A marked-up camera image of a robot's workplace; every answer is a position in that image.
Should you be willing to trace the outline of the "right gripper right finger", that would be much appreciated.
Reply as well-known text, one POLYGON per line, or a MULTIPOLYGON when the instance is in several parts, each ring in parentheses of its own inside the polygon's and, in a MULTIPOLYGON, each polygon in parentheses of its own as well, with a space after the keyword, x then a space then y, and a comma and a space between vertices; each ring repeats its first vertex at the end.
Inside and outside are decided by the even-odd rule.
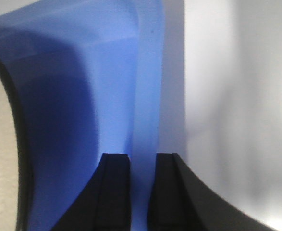
POLYGON ((149 202, 150 231, 270 231, 218 196, 177 154, 158 153, 149 202))

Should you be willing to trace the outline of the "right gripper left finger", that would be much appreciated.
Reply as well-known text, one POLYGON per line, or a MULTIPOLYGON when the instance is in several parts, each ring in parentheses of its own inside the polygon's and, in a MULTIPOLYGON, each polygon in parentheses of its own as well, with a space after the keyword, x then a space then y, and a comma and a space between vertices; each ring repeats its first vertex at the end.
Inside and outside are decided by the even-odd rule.
POLYGON ((130 159, 104 153, 92 178, 54 225, 54 231, 128 231, 130 159))

